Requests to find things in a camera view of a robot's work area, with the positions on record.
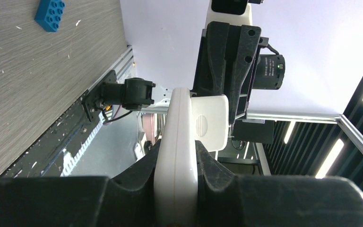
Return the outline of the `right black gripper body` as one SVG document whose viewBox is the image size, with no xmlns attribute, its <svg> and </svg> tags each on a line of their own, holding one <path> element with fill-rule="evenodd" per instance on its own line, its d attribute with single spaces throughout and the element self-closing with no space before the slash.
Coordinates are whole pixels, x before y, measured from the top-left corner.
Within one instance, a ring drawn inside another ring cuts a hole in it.
<svg viewBox="0 0 363 227">
<path fill-rule="evenodd" d="M 238 115 L 240 95 L 248 95 L 259 56 L 262 29 L 212 21 L 201 37 L 192 91 L 197 96 L 226 95 L 229 120 Z"/>
</svg>

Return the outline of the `white red remote control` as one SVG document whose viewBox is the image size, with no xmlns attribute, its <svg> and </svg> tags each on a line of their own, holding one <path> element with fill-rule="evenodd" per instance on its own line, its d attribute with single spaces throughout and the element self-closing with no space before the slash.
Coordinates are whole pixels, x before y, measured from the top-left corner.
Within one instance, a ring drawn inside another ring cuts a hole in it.
<svg viewBox="0 0 363 227">
<path fill-rule="evenodd" d="M 172 92 L 155 167 L 154 201 L 158 226 L 196 225 L 198 166 L 187 88 Z"/>
</svg>

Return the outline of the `white battery cover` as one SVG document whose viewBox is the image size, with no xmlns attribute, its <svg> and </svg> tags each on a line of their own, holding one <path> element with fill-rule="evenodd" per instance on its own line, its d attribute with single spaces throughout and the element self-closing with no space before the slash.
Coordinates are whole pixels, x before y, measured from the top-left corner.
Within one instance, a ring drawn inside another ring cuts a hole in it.
<svg viewBox="0 0 363 227">
<path fill-rule="evenodd" d="M 225 95 L 192 97 L 192 131 L 209 152 L 227 145 L 229 102 Z"/>
</svg>

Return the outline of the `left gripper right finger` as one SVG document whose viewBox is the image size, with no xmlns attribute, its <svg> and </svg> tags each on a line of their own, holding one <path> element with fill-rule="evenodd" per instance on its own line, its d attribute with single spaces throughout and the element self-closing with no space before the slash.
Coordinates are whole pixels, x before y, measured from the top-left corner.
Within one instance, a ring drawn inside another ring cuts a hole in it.
<svg viewBox="0 0 363 227">
<path fill-rule="evenodd" d="M 203 227 L 363 227 L 363 192 L 346 178 L 237 175 L 195 146 Z"/>
</svg>

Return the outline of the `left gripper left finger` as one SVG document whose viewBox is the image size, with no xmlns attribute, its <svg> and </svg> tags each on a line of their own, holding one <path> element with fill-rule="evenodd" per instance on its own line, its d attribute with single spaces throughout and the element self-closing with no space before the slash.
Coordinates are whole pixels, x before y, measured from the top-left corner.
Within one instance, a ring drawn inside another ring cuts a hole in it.
<svg viewBox="0 0 363 227">
<path fill-rule="evenodd" d="M 114 178 L 0 178 L 0 227 L 151 227 L 159 143 Z"/>
</svg>

